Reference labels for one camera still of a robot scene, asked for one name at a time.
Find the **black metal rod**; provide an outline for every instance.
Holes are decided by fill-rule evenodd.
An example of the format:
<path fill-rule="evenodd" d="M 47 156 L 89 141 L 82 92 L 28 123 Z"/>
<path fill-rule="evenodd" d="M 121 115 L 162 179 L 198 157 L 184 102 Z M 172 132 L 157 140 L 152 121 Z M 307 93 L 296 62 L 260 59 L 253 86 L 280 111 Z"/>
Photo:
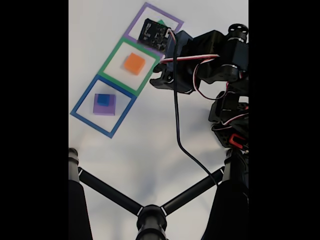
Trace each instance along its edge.
<path fill-rule="evenodd" d="M 221 172 L 221 170 L 224 171 L 224 169 L 225 167 L 223 166 L 211 174 L 217 183 L 221 182 L 223 178 L 223 173 Z M 168 216 L 169 214 L 172 214 L 175 210 L 178 210 L 183 205 L 195 199 L 200 194 L 204 193 L 214 185 L 215 183 L 212 181 L 210 176 L 207 176 L 206 178 L 202 179 L 201 181 L 199 181 L 189 189 L 185 190 L 184 192 L 182 192 L 172 200 L 163 204 L 162 208 L 165 210 L 165 213 Z"/>
<path fill-rule="evenodd" d="M 130 213 L 138 216 L 140 209 L 143 207 L 142 205 L 91 175 L 81 167 L 78 167 L 78 171 L 80 173 L 79 179 L 81 182 L 93 190 L 96 190 L 98 193 L 102 194 L 124 209 L 128 210 Z"/>

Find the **tripod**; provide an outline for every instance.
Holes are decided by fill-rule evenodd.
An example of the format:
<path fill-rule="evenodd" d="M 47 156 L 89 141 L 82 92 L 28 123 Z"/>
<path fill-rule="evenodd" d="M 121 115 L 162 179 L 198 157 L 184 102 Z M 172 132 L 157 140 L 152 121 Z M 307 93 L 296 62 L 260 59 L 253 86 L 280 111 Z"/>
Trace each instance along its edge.
<path fill-rule="evenodd" d="M 217 188 L 208 225 L 203 235 L 207 239 L 237 239 L 249 237 L 249 189 L 247 172 L 248 154 L 239 149 L 227 151 L 225 166 L 212 173 Z M 166 217 L 187 204 L 215 184 L 207 176 L 162 206 L 142 206 L 118 190 L 102 182 L 81 167 L 78 167 L 78 152 L 69 148 L 68 156 L 68 204 L 69 240 L 92 240 L 84 189 L 80 181 L 106 198 L 137 216 L 138 234 L 135 240 L 167 240 Z"/>

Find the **black cable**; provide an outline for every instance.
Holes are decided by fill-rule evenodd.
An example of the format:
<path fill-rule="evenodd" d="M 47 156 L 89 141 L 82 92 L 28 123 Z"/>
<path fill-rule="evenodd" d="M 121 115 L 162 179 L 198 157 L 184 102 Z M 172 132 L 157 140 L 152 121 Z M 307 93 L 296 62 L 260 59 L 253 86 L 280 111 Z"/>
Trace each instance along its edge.
<path fill-rule="evenodd" d="M 175 110 L 175 126 L 176 126 L 176 139 L 178 142 L 178 145 L 180 149 L 193 161 L 195 161 L 212 179 L 214 184 L 218 187 L 218 183 L 216 182 L 215 178 L 212 176 L 212 174 L 209 172 L 206 167 L 199 162 L 194 156 L 192 156 L 185 148 L 182 146 L 180 141 L 180 120 L 179 120 L 179 107 L 178 107 L 178 84 L 177 84 L 177 52 L 178 52 L 178 38 L 173 33 L 175 37 L 175 45 L 174 45 L 174 51 L 173 51 L 173 95 L 174 95 L 174 110 Z"/>

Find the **orange cube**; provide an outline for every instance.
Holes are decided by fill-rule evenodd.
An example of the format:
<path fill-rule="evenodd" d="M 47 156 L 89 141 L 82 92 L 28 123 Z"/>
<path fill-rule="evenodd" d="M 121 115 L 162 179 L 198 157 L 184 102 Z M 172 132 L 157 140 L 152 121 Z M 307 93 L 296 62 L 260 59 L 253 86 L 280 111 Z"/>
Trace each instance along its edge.
<path fill-rule="evenodd" d="M 144 67 L 146 60 L 133 52 L 128 56 L 124 63 L 124 68 L 129 72 L 139 75 L 140 71 Z"/>

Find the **green object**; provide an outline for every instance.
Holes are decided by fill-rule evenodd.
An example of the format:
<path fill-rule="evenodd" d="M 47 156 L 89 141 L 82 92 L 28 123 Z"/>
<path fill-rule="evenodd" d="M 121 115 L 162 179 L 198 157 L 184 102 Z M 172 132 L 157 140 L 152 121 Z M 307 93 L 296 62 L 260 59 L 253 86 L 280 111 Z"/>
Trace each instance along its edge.
<path fill-rule="evenodd" d="M 162 25 L 166 25 L 164 21 L 162 21 L 161 19 L 157 22 L 158 24 L 162 24 Z"/>
<path fill-rule="evenodd" d="M 152 67 L 150 68 L 149 72 L 147 73 L 147 75 L 145 76 L 144 80 L 142 81 L 141 85 L 139 86 L 139 88 L 137 90 L 132 89 L 131 87 L 125 85 L 124 83 L 122 83 L 121 81 L 113 78 L 112 76 L 105 74 L 104 70 L 106 69 L 106 67 L 108 66 L 108 64 L 110 63 L 111 59 L 114 57 L 114 55 L 116 54 L 116 52 L 118 51 L 118 49 L 120 48 L 122 43 L 126 43 L 129 44 L 131 46 L 133 46 L 134 48 L 140 50 L 141 52 L 153 57 L 155 59 L 154 64 L 152 65 Z M 160 62 L 160 57 L 158 55 L 156 55 L 153 52 L 150 52 L 149 50 L 145 49 L 142 45 L 138 45 L 137 43 L 134 43 L 130 40 L 128 40 L 125 37 L 122 37 L 120 39 L 120 41 L 116 44 L 116 46 L 114 47 L 114 49 L 112 50 L 112 52 L 110 53 L 110 55 L 108 56 L 108 58 L 106 59 L 106 61 L 104 62 L 104 64 L 102 65 L 102 67 L 100 68 L 99 72 L 97 73 L 98 75 L 106 78 L 107 80 L 117 84 L 119 87 L 127 90 L 128 92 L 132 93 L 135 96 L 139 96 L 139 94 L 141 93 L 142 89 L 144 89 L 146 83 L 148 82 L 149 78 L 151 77 L 151 74 L 153 73 L 153 69 L 154 67 Z"/>

